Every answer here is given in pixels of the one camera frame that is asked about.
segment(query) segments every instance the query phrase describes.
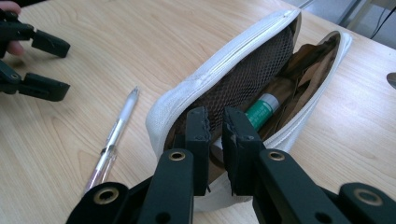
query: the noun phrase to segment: table surface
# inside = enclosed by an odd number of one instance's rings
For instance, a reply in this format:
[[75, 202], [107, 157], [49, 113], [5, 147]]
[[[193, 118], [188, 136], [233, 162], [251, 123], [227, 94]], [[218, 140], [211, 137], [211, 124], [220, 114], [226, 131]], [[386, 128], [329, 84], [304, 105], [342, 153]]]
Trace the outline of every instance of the table surface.
[[[276, 0], [53, 0], [20, 20], [71, 44], [58, 59], [23, 42], [4, 62], [69, 83], [59, 103], [0, 94], [0, 223], [64, 223], [134, 86], [141, 94], [110, 180], [133, 187], [156, 158], [145, 119], [154, 102], [260, 18], [294, 7]], [[334, 24], [303, 13], [296, 48]], [[396, 50], [351, 33], [352, 46], [291, 155], [320, 186], [362, 182], [396, 199]], [[194, 223], [257, 223], [251, 203], [194, 214]]]

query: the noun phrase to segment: clear pen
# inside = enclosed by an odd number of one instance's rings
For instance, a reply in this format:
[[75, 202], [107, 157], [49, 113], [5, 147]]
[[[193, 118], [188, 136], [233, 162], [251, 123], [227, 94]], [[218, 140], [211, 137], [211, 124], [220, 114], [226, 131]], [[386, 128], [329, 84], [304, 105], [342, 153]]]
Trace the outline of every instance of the clear pen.
[[113, 128], [108, 135], [106, 140], [105, 148], [101, 152], [99, 161], [93, 170], [92, 176], [84, 189], [84, 194], [96, 185], [106, 182], [108, 174], [111, 170], [114, 160], [117, 158], [116, 144], [119, 140], [125, 125], [131, 117], [134, 105], [137, 101], [139, 89], [135, 87], [126, 99], [125, 105], [123, 106]]

